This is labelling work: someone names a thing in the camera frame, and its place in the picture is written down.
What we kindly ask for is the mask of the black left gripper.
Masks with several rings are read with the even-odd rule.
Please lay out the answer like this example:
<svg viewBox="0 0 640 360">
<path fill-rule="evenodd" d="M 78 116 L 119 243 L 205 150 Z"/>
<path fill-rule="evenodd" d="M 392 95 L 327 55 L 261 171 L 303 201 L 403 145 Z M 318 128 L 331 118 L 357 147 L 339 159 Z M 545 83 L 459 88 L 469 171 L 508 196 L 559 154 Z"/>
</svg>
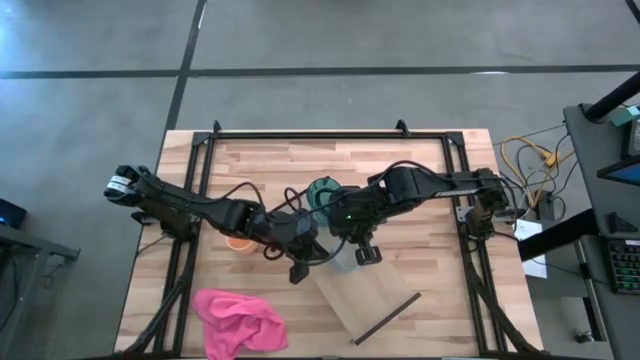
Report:
<svg viewBox="0 0 640 360">
<path fill-rule="evenodd" d="M 265 244 L 263 255 L 267 260 L 284 255 L 291 258 L 294 262 L 289 268 L 289 282 L 293 285 L 308 277 L 309 265 L 321 265 L 330 258 L 330 253 L 316 241 L 318 234 L 318 223 L 306 210 L 258 215 L 258 237 Z"/>
</svg>

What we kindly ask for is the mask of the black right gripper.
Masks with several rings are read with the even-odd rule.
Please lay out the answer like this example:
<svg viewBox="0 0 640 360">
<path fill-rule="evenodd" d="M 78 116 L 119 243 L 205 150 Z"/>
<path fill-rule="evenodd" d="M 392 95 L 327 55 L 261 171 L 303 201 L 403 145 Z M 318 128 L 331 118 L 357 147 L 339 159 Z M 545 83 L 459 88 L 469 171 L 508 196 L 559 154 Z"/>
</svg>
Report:
<svg viewBox="0 0 640 360">
<path fill-rule="evenodd" d="M 333 236 L 346 238 L 350 243 L 369 243 L 373 232 L 387 220 L 385 192 L 379 187 L 345 186 L 330 196 L 328 224 Z M 382 261 L 378 246 L 355 250 L 359 266 Z"/>
</svg>

